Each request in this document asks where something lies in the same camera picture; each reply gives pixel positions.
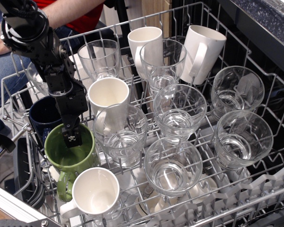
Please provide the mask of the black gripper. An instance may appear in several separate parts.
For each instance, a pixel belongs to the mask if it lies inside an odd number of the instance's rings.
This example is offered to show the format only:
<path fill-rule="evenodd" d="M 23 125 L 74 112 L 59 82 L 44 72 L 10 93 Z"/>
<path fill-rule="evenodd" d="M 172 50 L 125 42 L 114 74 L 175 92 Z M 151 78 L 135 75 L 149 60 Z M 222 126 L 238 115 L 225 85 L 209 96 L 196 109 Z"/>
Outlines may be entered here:
<path fill-rule="evenodd" d="M 82 145 L 81 131 L 78 124 L 80 122 L 79 116 L 88 110 L 86 94 L 85 86 L 77 79 L 71 81 L 69 90 L 53 93 L 58 112 L 64 124 L 62 137 L 68 148 Z"/>

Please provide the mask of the person's bare forearm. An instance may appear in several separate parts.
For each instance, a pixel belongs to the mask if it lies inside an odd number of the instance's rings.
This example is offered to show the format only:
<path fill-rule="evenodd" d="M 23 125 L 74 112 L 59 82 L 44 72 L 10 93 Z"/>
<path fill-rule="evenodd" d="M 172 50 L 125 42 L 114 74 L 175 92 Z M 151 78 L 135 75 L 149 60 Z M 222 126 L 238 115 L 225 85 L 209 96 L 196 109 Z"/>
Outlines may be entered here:
<path fill-rule="evenodd" d="M 50 27 L 58 28 L 85 16 L 100 6 L 86 23 L 90 25 L 89 28 L 94 28 L 99 21 L 104 2 L 104 0 L 56 0 L 42 11 L 47 16 Z"/>

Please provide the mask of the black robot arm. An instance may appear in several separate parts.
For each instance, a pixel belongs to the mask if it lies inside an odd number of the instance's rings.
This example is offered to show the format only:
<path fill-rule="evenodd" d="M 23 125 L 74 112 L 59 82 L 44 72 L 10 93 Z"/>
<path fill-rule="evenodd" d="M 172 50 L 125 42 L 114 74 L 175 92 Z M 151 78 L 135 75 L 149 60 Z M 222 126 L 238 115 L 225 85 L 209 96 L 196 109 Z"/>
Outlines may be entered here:
<path fill-rule="evenodd" d="M 88 109 L 86 88 L 74 78 L 75 67 L 46 14 L 32 0 L 0 0 L 0 38 L 15 54 L 30 58 L 48 93 L 56 100 L 67 147 L 83 143 L 79 116 Z"/>

